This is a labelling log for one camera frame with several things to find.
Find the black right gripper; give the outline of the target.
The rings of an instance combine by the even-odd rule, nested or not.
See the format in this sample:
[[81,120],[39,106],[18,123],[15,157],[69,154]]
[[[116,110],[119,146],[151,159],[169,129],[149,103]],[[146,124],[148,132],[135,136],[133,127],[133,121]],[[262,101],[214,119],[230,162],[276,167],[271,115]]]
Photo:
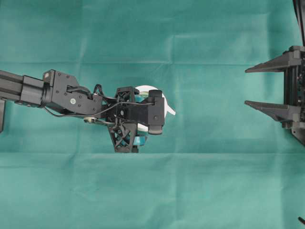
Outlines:
[[281,55],[272,60],[260,63],[245,70],[246,73],[283,72],[284,71],[284,104],[262,103],[255,101],[244,102],[245,105],[258,110],[277,122],[283,122],[282,128],[290,129],[291,134],[300,142],[305,143],[305,129],[293,127],[289,120],[289,106],[300,106],[304,113],[300,115],[301,122],[305,122],[305,47],[291,46],[283,54],[296,54],[300,64],[289,66],[289,57]]

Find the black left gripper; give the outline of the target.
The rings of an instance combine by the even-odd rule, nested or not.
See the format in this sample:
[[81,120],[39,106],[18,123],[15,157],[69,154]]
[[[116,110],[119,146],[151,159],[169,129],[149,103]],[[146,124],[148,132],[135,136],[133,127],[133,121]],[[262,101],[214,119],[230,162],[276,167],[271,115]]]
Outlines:
[[132,87],[118,88],[114,97],[103,97],[109,108],[104,113],[107,128],[116,153],[138,153],[138,146],[134,144],[139,137],[138,123],[128,117],[129,112],[135,107],[136,96],[139,90]]

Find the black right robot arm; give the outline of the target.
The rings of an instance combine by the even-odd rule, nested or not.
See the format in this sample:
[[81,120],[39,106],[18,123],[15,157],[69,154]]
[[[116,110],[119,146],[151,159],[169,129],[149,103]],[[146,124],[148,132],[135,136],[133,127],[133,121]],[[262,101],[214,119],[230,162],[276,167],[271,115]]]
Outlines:
[[284,103],[272,104],[254,101],[244,103],[282,124],[291,134],[305,144],[305,2],[293,1],[298,26],[302,36],[301,46],[291,46],[272,60],[245,70],[246,73],[283,72]]

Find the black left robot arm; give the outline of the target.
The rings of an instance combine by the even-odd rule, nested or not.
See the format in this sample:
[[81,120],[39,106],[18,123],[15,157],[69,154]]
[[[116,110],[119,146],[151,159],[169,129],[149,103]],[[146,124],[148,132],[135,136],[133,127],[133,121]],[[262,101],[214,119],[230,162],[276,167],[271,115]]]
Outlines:
[[87,123],[107,127],[115,152],[137,153],[146,138],[138,132],[138,124],[148,121],[152,99],[136,99],[140,92],[128,86],[118,88],[108,97],[102,86],[93,91],[79,85],[69,74],[51,69],[42,79],[0,72],[0,127],[4,127],[6,101],[28,107],[43,108],[55,117],[81,118]]

